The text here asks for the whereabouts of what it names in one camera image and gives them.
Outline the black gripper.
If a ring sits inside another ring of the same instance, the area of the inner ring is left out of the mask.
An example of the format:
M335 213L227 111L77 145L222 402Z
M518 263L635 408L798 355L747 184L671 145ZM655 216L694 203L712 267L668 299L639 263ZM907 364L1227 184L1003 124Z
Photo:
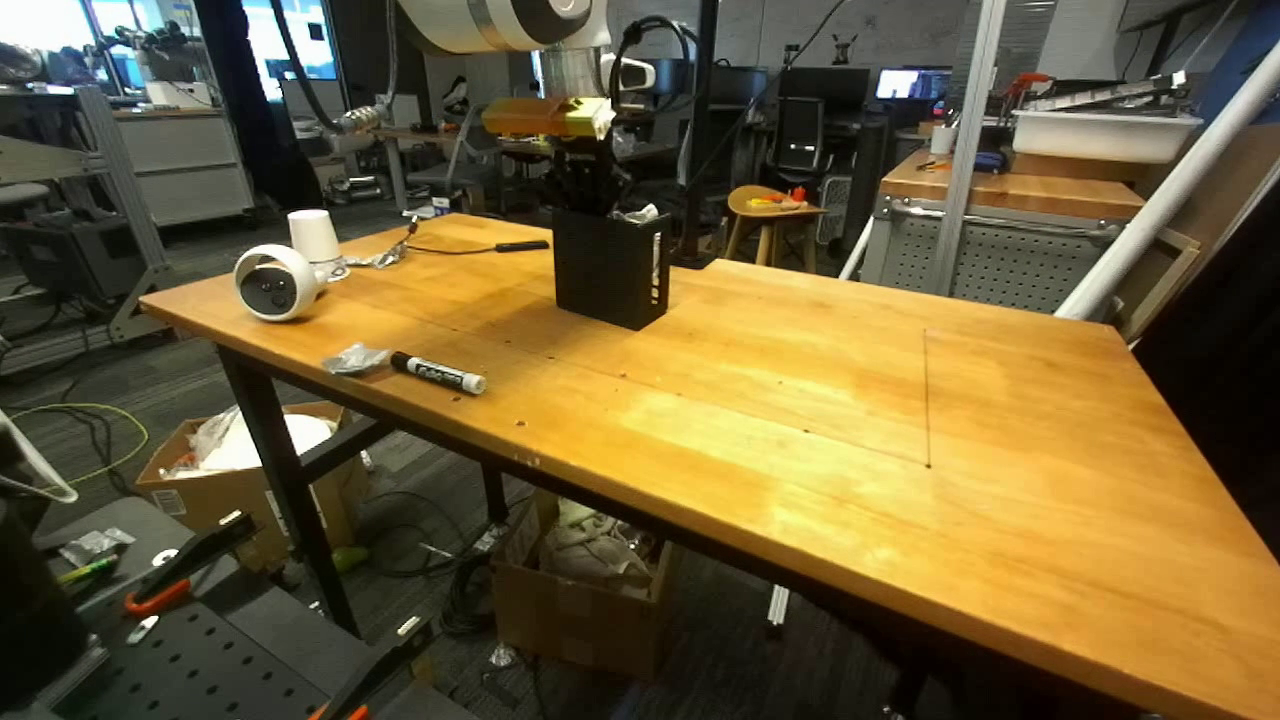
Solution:
M605 216L618 195L618 167L605 138L555 138L546 195L567 213Z

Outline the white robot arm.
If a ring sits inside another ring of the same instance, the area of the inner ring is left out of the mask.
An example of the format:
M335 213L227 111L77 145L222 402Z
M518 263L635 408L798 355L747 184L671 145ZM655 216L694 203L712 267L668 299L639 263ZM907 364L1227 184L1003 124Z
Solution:
M609 0L397 0L413 28L443 57L555 50L600 72L595 48L613 40ZM613 151L616 101L584 79L555 79L539 96L488 92L468 121L495 138L546 146L546 201L579 216L609 216L626 174Z

